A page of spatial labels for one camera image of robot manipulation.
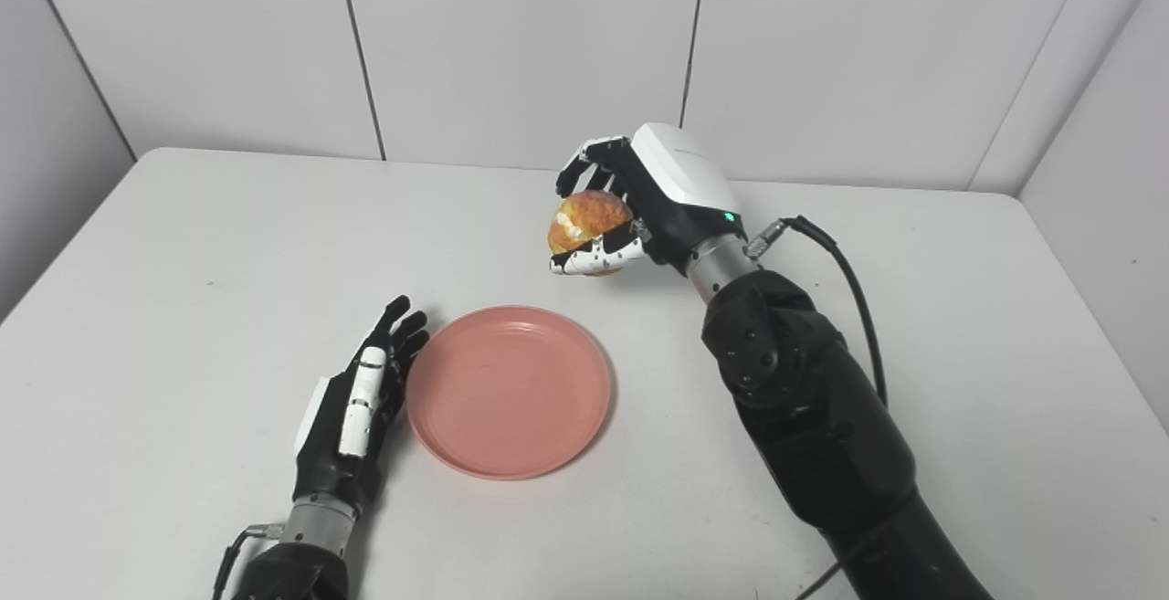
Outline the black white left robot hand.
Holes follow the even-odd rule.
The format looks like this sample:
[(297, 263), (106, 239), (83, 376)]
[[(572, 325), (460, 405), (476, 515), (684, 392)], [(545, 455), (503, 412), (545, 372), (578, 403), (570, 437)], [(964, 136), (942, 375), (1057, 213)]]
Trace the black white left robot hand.
[(345, 368), (319, 380), (295, 446), (293, 501), (328, 496), (357, 513), (376, 501), (383, 487), (383, 446), (429, 337), (427, 315), (400, 295), (385, 305)]

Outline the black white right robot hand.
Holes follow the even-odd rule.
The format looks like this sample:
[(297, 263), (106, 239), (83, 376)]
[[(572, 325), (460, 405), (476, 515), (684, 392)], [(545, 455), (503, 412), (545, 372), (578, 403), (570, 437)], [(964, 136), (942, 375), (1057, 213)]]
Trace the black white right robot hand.
[(725, 175), (692, 135), (673, 125), (643, 124), (631, 137), (582, 143), (560, 171), (555, 192), (567, 199), (583, 191), (613, 196), (630, 214), (596, 234), (570, 218), (584, 242), (552, 254), (553, 274), (610, 274), (639, 258), (683, 274), (710, 239), (747, 237)]

